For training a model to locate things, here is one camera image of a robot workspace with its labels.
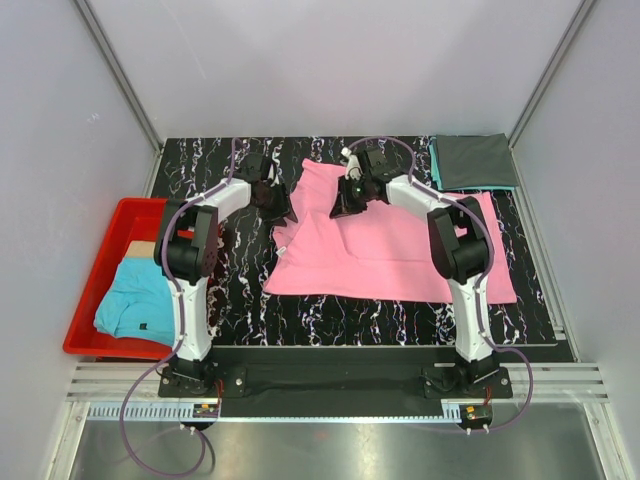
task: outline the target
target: red tray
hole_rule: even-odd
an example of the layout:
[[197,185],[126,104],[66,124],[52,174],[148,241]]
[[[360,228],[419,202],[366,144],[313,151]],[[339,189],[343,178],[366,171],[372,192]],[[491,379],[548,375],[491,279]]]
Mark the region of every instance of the red tray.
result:
[[155,241],[166,199],[124,198],[118,203],[73,316],[63,349],[75,355],[160,360],[171,349],[134,338],[113,338],[93,326],[96,310],[133,240]]

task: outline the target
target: folded gray cloth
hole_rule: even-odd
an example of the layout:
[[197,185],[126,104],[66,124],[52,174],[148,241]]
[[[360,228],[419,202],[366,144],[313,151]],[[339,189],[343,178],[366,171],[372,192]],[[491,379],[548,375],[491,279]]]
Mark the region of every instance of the folded gray cloth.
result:
[[511,190],[518,186],[507,137],[437,135],[436,171],[443,190]]

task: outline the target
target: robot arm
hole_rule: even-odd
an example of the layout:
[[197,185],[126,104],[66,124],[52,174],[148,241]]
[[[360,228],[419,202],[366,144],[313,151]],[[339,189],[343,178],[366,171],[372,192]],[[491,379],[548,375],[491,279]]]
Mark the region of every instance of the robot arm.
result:
[[468,215],[451,205],[459,202],[484,223],[478,202],[473,197],[458,200],[416,180],[410,182],[399,165],[387,160],[379,149],[357,154],[344,149],[342,155],[348,160],[347,172],[338,180],[338,197],[331,217],[360,213],[366,210],[367,202],[382,200],[426,221],[431,258],[438,273],[447,280],[453,297],[457,367],[467,384],[496,373],[499,364],[484,338],[491,340],[486,277],[476,288],[488,264],[487,242],[491,239],[485,238]]
[[[208,329],[206,296],[209,276],[217,259],[219,223],[249,205],[258,207],[266,222],[281,224],[284,218],[297,221],[274,160],[249,154],[234,177],[217,193],[184,212],[170,233],[167,245],[169,269],[182,290],[185,309],[183,341],[170,366],[172,373],[196,382],[209,381],[205,379],[204,360],[211,350],[212,336]],[[154,252],[158,265],[162,265],[161,245],[168,224],[187,201],[167,202]],[[173,299],[175,348],[181,339],[179,302],[174,283],[168,282],[168,285]]]

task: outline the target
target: pink towel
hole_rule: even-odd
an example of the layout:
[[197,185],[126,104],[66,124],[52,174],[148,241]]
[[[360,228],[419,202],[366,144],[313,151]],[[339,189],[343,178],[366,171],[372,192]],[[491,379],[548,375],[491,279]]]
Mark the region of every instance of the pink towel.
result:
[[[364,213],[332,220],[329,212],[345,167],[310,160],[303,166],[291,194],[299,223],[274,229],[281,256],[265,284],[267,293],[451,303],[449,286],[431,261],[426,219],[375,201]],[[515,303],[491,197],[474,197],[496,250],[487,287],[489,303]]]

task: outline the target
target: light blue cloth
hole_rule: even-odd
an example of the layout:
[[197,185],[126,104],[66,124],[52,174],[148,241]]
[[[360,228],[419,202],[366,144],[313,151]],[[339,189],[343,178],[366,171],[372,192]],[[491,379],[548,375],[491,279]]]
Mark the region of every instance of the light blue cloth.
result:
[[173,304],[167,279],[151,258],[125,257],[93,325],[113,337],[173,345]]
[[[431,155],[431,178],[436,185],[438,186],[438,190],[445,191],[446,188],[442,188],[442,178],[440,177],[440,169],[438,168],[438,156],[436,155],[436,149],[433,148],[433,140],[429,142],[429,155]],[[455,188],[452,190],[464,192],[466,190],[507,190],[512,192],[515,190],[515,187],[496,187],[496,186],[478,186],[478,187],[467,187],[467,188]]]

